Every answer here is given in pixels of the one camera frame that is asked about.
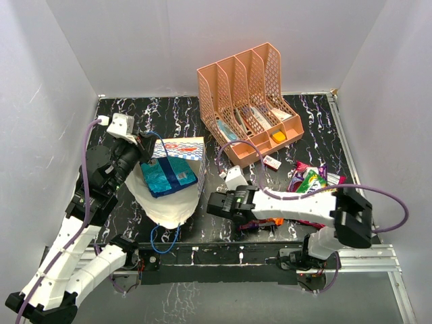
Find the large blue snack bag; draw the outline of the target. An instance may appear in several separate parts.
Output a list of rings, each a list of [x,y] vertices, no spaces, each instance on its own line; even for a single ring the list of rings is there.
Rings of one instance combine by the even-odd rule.
[[[174,194],[198,182],[198,178],[185,159],[161,157],[140,165],[144,182],[152,197]]]

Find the blue checkered paper bag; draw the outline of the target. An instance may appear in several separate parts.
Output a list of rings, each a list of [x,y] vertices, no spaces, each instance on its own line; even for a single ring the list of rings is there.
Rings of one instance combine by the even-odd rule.
[[[161,157],[178,157],[185,159],[197,176],[198,182],[174,194],[154,198],[151,196],[149,188],[144,182],[144,177],[140,168],[142,163],[138,163],[134,167],[132,173],[127,177],[126,186],[144,209],[146,216],[156,224],[150,234],[151,247],[159,254],[166,254],[171,248],[159,250],[155,246],[155,233],[159,227],[175,230],[175,237],[173,240],[176,241],[180,232],[180,226],[185,224],[194,213],[205,186],[206,152],[204,138],[202,136],[189,138],[160,138],[155,143],[155,149],[151,160]]]

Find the orange pink fruit snack packet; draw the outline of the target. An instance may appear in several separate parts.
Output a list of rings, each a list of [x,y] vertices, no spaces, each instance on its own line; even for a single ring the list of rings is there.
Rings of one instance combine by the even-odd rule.
[[[266,219],[263,226],[281,226],[284,223],[284,219],[283,218],[270,218],[270,219]]]

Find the green yellow snack packet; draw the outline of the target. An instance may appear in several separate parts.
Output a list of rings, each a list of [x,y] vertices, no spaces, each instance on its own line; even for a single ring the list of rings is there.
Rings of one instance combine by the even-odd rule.
[[[316,171],[307,171],[303,182],[299,185],[296,193],[308,194],[318,189],[327,187],[327,181],[323,179]]]

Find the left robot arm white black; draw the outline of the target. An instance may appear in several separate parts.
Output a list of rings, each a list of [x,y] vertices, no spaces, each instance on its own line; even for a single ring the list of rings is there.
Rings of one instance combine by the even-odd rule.
[[[139,262],[138,244],[119,234],[80,270],[90,242],[116,206],[117,191],[139,162],[150,161],[154,135],[138,135],[136,143],[117,139],[112,148],[84,150],[75,193],[60,231],[30,282],[12,292],[5,305],[30,323],[71,323],[82,301],[119,268]]]

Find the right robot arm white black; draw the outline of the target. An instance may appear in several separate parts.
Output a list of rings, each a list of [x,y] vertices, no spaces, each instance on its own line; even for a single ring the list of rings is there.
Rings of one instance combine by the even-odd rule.
[[[300,250],[279,255],[283,269],[320,269],[344,247],[368,249],[372,245],[372,206],[353,188],[301,194],[240,185],[225,193],[211,193],[207,213],[237,225],[270,218],[321,224],[319,231],[304,237]]]

